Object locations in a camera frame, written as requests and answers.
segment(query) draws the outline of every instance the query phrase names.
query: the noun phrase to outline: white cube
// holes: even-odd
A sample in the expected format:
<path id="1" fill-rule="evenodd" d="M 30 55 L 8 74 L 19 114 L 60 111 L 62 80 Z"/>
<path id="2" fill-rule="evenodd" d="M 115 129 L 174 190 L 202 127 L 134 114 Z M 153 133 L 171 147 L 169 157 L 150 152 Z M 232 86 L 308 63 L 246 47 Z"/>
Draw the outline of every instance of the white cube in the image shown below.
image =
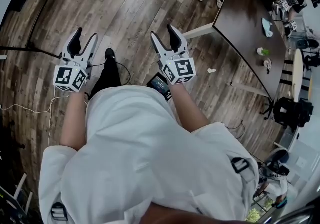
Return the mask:
<path id="1" fill-rule="evenodd" d="M 80 66 L 57 65 L 53 84 L 62 91 L 79 92 L 88 77 Z"/>
<path id="2" fill-rule="evenodd" d="M 180 84 L 190 81 L 196 76 L 196 67 L 193 58 L 180 58 L 165 62 L 162 71 L 171 84 Z"/>

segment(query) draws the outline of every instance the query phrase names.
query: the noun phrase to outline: strap buckle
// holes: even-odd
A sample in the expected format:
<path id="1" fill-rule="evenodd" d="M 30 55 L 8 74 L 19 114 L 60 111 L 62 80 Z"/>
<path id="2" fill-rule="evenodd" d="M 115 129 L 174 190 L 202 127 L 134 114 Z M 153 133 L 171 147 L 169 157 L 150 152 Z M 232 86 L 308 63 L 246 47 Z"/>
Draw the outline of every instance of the strap buckle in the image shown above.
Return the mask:
<path id="1" fill-rule="evenodd" d="M 63 203 L 55 202 L 51 207 L 51 216 L 55 221 L 67 221 L 67 209 Z"/>
<path id="2" fill-rule="evenodd" d="M 247 169 L 250 166 L 249 161 L 244 158 L 233 158 L 231 160 L 231 164 L 237 174 L 241 173 L 243 170 Z"/>

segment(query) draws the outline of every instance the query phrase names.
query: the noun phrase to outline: black pole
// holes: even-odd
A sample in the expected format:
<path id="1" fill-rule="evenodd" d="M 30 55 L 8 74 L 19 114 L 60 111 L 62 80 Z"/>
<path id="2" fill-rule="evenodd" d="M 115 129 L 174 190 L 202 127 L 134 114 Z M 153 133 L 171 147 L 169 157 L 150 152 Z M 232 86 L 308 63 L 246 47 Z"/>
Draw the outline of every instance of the black pole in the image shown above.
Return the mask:
<path id="1" fill-rule="evenodd" d="M 32 36 L 34 34 L 35 28 L 36 28 L 36 24 L 39 21 L 39 18 L 46 6 L 46 4 L 48 3 L 49 0 L 45 0 L 42 8 L 40 9 L 39 13 L 36 16 L 35 21 L 33 22 L 32 28 L 31 28 L 31 32 L 29 34 L 28 40 L 26 42 L 25 48 L 24 47 L 11 47 L 11 46 L 0 46 L 0 50 L 11 50 L 11 51 L 27 51 L 27 52 L 38 52 L 38 53 L 43 53 L 43 54 L 47 54 L 49 56 L 55 57 L 60 59 L 59 56 L 56 56 L 52 53 L 49 53 L 47 51 L 41 50 L 39 48 L 36 48 L 35 44 L 33 42 L 31 42 Z"/>

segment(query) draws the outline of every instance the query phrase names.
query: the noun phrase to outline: white cable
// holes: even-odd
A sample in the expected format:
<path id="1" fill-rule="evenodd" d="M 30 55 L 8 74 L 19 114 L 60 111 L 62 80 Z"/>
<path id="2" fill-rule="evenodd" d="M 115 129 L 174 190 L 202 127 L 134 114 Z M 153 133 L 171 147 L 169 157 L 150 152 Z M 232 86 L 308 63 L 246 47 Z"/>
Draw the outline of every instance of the white cable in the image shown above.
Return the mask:
<path id="1" fill-rule="evenodd" d="M 53 94 L 53 99 L 51 100 L 49 109 L 48 109 L 47 111 L 34 111 L 34 110 L 31 110 L 31 109 L 25 108 L 25 107 L 23 107 L 23 106 L 21 106 L 21 105 L 19 105 L 19 104 L 14 104 L 14 105 L 10 106 L 9 108 L 5 108 L 5 109 L 0 108 L 0 110 L 9 110 L 9 109 L 11 109 L 11 108 L 14 107 L 14 106 L 19 106 L 19 107 L 21 107 L 21 108 L 23 108 L 23 109 L 25 109 L 25 110 L 29 110 L 29 111 L 32 111 L 32 112 L 34 112 L 34 113 L 45 113 L 45 112 L 49 112 L 49 111 L 50 111 L 49 136 L 48 136 L 48 146 L 50 146 L 52 104 L 53 104 L 54 100 L 56 100 L 56 99 L 59 99 L 59 98 L 68 98 L 68 97 L 70 96 L 70 95 L 68 95 L 68 96 L 59 96 L 59 97 L 56 97 L 56 94 L 55 94 L 55 93 L 56 93 L 56 87 L 55 87 L 55 86 L 54 86 L 54 92 L 53 92 L 53 93 L 54 93 L 54 94 Z"/>

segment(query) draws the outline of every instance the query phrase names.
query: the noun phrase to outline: black shoe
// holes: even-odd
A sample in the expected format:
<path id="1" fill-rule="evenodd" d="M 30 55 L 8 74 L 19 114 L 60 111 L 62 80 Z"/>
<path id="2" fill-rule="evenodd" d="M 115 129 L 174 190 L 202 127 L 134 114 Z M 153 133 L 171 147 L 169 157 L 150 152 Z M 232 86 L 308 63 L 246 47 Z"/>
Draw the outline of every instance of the black shoe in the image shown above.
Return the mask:
<path id="1" fill-rule="evenodd" d="M 107 60 L 108 57 L 113 57 L 114 59 L 116 58 L 115 56 L 115 52 L 113 51 L 112 48 L 108 48 L 106 51 L 105 51 L 105 59 Z"/>

